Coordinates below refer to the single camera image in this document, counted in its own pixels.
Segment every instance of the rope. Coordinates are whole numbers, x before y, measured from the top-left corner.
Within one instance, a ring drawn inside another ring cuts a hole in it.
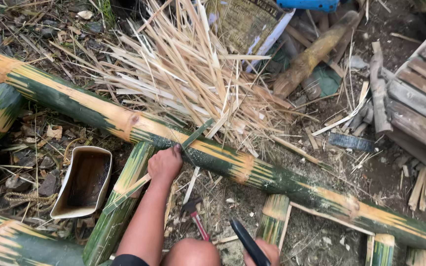
[[[47,206],[45,208],[39,209],[37,207],[38,212],[45,212],[53,208],[55,205],[55,202],[58,197],[58,193],[52,194],[50,197],[38,197],[37,191],[34,191],[32,193],[23,194],[23,193],[16,193],[16,192],[7,192],[4,195],[4,199],[6,199],[9,202],[39,202],[41,206]]]
[[[70,160],[67,158],[70,146],[72,144],[74,144],[75,142],[82,140],[82,139],[83,138],[77,138],[77,139],[74,139],[73,141],[71,141],[70,143],[68,143],[67,148],[65,148],[65,152],[63,153],[63,163],[64,164],[70,164]]]

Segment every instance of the red hammer handle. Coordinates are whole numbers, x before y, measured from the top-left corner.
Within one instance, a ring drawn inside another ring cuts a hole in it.
[[[208,233],[206,233],[206,230],[202,225],[202,221],[200,220],[200,216],[198,216],[196,212],[193,212],[192,214],[190,214],[190,216],[198,227],[198,230],[200,230],[200,234],[202,234],[203,240],[210,241],[210,236],[208,235]]]

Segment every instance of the blue object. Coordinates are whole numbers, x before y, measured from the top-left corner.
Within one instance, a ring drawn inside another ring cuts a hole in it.
[[[340,0],[277,0],[277,5],[283,9],[310,9],[324,12],[334,12]]]

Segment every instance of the hand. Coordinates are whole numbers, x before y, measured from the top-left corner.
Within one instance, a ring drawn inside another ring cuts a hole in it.
[[[276,245],[268,244],[260,238],[256,239],[256,244],[269,259],[271,266],[280,266],[280,250]],[[243,257],[246,266],[256,266],[251,258],[251,255],[249,255],[246,250],[243,250]]]
[[[147,172],[152,178],[152,184],[162,184],[170,187],[182,168],[180,151],[182,146],[175,144],[166,150],[160,150],[149,159]]]

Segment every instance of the hammer head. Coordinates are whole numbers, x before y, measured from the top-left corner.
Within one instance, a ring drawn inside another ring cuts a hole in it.
[[[187,211],[190,214],[194,213],[196,211],[195,205],[197,205],[198,203],[201,203],[202,201],[203,201],[202,197],[198,197],[196,199],[188,201],[180,209],[180,214],[182,215],[184,211]]]

